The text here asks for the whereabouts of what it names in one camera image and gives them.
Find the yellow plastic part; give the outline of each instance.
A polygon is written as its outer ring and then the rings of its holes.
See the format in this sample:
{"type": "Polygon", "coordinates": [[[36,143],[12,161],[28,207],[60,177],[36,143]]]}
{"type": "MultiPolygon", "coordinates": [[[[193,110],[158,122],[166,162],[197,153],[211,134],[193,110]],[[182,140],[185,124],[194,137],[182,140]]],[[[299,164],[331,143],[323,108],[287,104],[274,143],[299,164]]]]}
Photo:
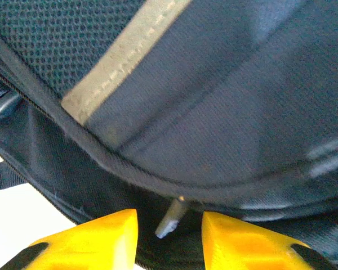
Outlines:
{"type": "Polygon", "coordinates": [[[301,241],[215,212],[204,212],[206,270],[312,270],[291,249],[301,241]]]}
{"type": "Polygon", "coordinates": [[[36,241],[49,246],[26,269],[132,270],[137,234],[136,210],[119,211],[36,241]]]}

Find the stitching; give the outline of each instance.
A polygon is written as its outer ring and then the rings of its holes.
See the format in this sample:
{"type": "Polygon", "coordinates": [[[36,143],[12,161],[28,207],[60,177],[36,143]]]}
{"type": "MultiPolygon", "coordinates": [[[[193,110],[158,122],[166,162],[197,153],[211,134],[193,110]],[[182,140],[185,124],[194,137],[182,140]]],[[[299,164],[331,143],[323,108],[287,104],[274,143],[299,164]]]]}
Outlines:
{"type": "Polygon", "coordinates": [[[100,88],[96,88],[95,90],[92,91],[92,96],[91,98],[88,98],[87,100],[85,100],[84,102],[84,107],[81,107],[80,109],[80,113],[79,113],[79,118],[81,118],[81,116],[87,116],[88,112],[87,112],[87,108],[88,106],[90,106],[98,97],[99,94],[101,94],[106,87],[113,82],[113,80],[118,76],[119,73],[127,73],[130,74],[132,72],[131,69],[127,69],[125,70],[125,67],[130,63],[131,59],[137,55],[138,53],[141,52],[141,49],[143,48],[143,43],[146,42],[150,36],[155,33],[157,31],[157,27],[160,26],[160,24],[162,23],[163,19],[165,17],[168,16],[168,14],[171,12],[171,10],[175,7],[175,5],[178,3],[178,0],[173,0],[171,1],[166,9],[164,10],[164,12],[162,12],[161,14],[159,14],[154,22],[153,25],[149,26],[149,29],[146,31],[145,35],[138,41],[138,43],[136,44],[136,46],[134,47],[134,49],[130,50],[129,53],[127,54],[126,58],[120,63],[118,64],[118,68],[115,69],[110,75],[109,75],[109,79],[106,80],[105,82],[103,82],[101,84],[100,88]]]}

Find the gray reflective strip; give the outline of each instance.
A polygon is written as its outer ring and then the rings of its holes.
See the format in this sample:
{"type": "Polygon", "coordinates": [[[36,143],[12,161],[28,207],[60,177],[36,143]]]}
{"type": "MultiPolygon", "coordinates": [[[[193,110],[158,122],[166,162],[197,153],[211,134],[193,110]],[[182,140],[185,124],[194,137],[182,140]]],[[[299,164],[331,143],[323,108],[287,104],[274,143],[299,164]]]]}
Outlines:
{"type": "Polygon", "coordinates": [[[96,66],[61,101],[81,125],[122,84],[191,0],[147,0],[96,66]]]}

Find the metal zipper pull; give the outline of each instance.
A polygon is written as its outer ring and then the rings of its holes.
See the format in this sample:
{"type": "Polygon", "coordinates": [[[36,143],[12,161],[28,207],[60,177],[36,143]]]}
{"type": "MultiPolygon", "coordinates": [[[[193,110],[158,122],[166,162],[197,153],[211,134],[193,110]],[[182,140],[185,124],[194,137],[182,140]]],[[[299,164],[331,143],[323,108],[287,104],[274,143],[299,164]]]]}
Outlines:
{"type": "Polygon", "coordinates": [[[174,231],[188,209],[188,203],[183,196],[179,196],[178,199],[174,199],[171,203],[167,213],[162,221],[159,223],[158,228],[155,231],[155,235],[162,239],[168,235],[168,233],[174,231]]]}
{"type": "Polygon", "coordinates": [[[11,90],[0,98],[0,119],[10,116],[21,102],[21,96],[11,90]]]}

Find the reflective strip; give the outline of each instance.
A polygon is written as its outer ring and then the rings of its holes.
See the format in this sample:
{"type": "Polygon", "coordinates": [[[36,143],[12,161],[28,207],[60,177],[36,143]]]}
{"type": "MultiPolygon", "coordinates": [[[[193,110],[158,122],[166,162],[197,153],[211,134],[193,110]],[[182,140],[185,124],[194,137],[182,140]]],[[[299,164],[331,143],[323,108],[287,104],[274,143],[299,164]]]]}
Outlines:
{"type": "Polygon", "coordinates": [[[96,66],[61,101],[81,125],[122,84],[191,0],[147,0],[96,66]]]}

